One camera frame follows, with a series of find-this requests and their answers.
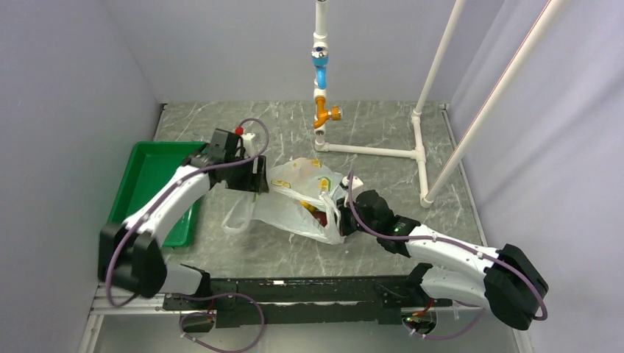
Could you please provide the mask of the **white plastic bag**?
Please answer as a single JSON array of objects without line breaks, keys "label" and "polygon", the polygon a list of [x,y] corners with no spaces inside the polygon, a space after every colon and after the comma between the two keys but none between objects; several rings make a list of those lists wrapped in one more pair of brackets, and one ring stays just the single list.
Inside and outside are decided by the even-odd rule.
[{"label": "white plastic bag", "polygon": [[[340,187],[343,174],[318,159],[297,158],[267,171],[268,193],[243,192],[221,223],[227,234],[246,232],[253,221],[330,245],[342,244],[338,206],[347,192]],[[312,204],[327,215],[321,227],[300,203]]]}]

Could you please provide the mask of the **yellow fake lemon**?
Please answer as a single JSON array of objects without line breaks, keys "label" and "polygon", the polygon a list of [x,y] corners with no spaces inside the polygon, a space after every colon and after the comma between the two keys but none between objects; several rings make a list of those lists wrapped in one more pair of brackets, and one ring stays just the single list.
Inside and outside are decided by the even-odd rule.
[{"label": "yellow fake lemon", "polygon": [[310,213],[315,213],[317,211],[317,208],[312,204],[304,202],[303,200],[299,200],[299,203]]}]

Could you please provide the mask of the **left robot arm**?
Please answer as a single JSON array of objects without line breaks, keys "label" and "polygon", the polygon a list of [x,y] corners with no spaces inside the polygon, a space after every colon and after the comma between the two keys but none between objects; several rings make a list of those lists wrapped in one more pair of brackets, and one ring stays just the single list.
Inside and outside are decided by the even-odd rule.
[{"label": "left robot arm", "polygon": [[105,224],[99,233],[98,278],[112,299],[120,288],[134,297],[181,294],[194,309],[205,307],[213,294],[210,274],[190,265],[167,263],[162,253],[174,225],[213,187],[256,196],[269,192],[265,146],[256,149],[242,126],[216,129],[208,143],[182,159],[171,179],[132,215]]}]

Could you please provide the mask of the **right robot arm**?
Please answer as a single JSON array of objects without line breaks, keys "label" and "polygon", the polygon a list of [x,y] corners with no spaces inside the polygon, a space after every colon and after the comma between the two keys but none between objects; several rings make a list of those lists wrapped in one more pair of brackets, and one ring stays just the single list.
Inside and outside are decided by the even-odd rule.
[{"label": "right robot arm", "polygon": [[450,299],[475,305],[518,330],[547,319],[549,286],[519,247],[497,249],[444,235],[394,213],[374,190],[344,196],[337,206],[344,235],[368,233],[386,251],[417,260],[405,284],[412,304]]}]

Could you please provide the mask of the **dark red fake fruit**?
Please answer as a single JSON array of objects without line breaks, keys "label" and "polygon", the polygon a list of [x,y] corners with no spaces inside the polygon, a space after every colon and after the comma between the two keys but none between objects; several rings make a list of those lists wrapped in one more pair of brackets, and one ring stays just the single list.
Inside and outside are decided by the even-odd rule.
[{"label": "dark red fake fruit", "polygon": [[311,215],[314,217],[314,219],[319,223],[321,227],[327,226],[327,215],[325,212],[322,212],[320,210],[315,210],[311,213]]}]

